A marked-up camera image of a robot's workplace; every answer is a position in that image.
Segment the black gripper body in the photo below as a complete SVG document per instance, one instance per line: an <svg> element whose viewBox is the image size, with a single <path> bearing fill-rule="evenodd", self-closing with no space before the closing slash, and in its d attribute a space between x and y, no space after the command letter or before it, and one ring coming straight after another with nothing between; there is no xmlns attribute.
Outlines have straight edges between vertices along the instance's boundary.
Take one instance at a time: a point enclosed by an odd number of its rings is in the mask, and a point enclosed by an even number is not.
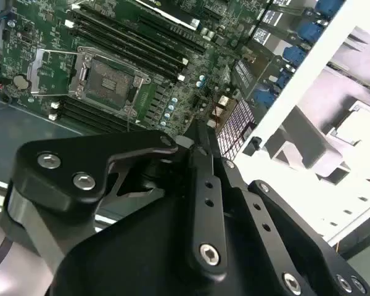
<svg viewBox="0 0 370 296"><path fill-rule="evenodd" d="M77 245L52 295L227 295L223 187L191 168L188 195L159 199Z"/></svg>

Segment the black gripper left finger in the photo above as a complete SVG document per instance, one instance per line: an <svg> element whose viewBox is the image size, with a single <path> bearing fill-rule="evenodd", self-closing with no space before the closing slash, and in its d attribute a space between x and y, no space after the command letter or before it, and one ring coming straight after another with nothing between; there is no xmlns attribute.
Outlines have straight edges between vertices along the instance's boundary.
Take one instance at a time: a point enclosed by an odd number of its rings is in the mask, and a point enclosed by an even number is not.
<svg viewBox="0 0 370 296"><path fill-rule="evenodd" d="M191 168L214 165L206 124L28 142L15 157L7 212L51 271L79 244L153 202L188 195Z"/></svg>

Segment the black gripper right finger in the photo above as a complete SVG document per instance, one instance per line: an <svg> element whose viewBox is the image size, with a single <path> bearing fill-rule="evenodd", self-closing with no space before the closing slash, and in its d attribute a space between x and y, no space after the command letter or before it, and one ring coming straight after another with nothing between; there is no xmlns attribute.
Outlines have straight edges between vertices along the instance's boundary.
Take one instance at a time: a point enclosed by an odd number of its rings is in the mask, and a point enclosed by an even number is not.
<svg viewBox="0 0 370 296"><path fill-rule="evenodd" d="M370 285L269 184L245 183L208 130L223 187L227 295L370 295Z"/></svg>

